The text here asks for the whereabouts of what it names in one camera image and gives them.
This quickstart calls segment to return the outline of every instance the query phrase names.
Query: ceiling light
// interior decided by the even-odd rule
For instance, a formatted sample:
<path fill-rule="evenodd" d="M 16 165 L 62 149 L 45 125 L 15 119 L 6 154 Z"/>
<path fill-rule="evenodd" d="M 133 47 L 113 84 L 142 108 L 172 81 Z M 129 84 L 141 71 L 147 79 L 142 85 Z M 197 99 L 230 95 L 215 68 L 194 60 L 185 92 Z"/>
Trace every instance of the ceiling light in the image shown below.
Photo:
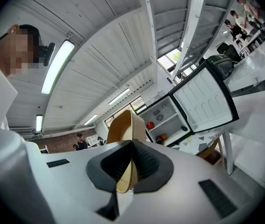
<path fill-rule="evenodd" d="M 114 103 L 117 99 L 119 99 L 121 96 L 123 96 L 124 94 L 126 94 L 130 89 L 126 89 L 124 90 L 120 95 L 118 95 L 116 98 L 114 98 L 111 102 L 109 102 L 108 104 L 111 105 L 112 103 Z"/>
<path fill-rule="evenodd" d="M 46 74 L 43 87 L 41 90 L 42 94 L 49 94 L 53 83 L 57 77 L 59 70 L 61 69 L 62 65 L 64 64 L 65 60 L 69 56 L 69 54 L 74 49 L 75 45 L 68 40 L 65 40 L 58 50 L 56 56 L 54 57 L 51 66 L 48 69 Z"/>
<path fill-rule="evenodd" d="M 94 119 L 97 116 L 97 114 L 93 115 L 84 125 L 87 125 L 91 122 L 92 119 Z"/>
<path fill-rule="evenodd" d="M 42 129 L 43 115 L 38 114 L 36 118 L 36 132 L 40 132 Z"/>

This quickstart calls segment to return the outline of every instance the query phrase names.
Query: white wall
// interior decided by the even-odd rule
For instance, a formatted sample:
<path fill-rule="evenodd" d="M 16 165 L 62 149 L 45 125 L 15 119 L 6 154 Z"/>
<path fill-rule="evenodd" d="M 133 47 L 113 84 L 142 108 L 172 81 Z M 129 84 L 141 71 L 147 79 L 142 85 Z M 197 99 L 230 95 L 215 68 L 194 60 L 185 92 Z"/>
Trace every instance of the white wall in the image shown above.
<path fill-rule="evenodd" d="M 96 131 L 98 136 L 100 136 L 104 140 L 107 139 L 108 128 L 106 127 L 104 121 L 101 121 L 98 124 L 96 124 L 95 131 Z"/>
<path fill-rule="evenodd" d="M 166 79 L 167 73 L 159 65 L 156 65 L 155 69 L 154 84 L 141 92 L 141 97 L 146 105 L 151 105 L 173 89 L 173 85 Z"/>

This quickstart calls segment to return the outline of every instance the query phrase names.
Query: brick wall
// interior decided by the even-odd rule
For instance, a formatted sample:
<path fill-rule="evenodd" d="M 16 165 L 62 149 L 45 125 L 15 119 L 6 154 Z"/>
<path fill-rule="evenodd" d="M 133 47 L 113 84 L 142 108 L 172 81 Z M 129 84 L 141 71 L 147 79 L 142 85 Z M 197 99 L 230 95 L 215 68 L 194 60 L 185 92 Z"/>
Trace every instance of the brick wall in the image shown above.
<path fill-rule="evenodd" d="M 96 131 L 94 129 L 88 129 L 80 133 L 86 138 L 96 134 Z M 33 142 L 36 143 L 40 149 L 45 148 L 45 145 L 47 145 L 50 154 L 74 151 L 73 144 L 77 143 L 77 133 L 34 140 Z"/>

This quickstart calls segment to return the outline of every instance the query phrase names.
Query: cable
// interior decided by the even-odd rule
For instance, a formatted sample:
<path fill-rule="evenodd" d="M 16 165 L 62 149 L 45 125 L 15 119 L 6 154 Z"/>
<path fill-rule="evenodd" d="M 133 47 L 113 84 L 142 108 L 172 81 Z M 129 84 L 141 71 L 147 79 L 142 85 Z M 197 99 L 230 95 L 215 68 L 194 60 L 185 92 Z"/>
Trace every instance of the cable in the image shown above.
<path fill-rule="evenodd" d="M 254 86 L 251 87 L 251 88 L 249 88 L 249 89 L 247 89 L 246 91 L 249 91 L 249 90 L 252 89 L 252 88 L 254 88 Z M 242 91 L 242 92 L 240 92 L 240 93 L 238 93 L 238 94 L 236 94 L 236 95 L 240 95 L 240 94 L 242 94 L 242 93 L 244 93 L 244 92 L 246 92 L 246 91 Z M 235 97 L 236 95 L 232 96 L 232 98 Z"/>

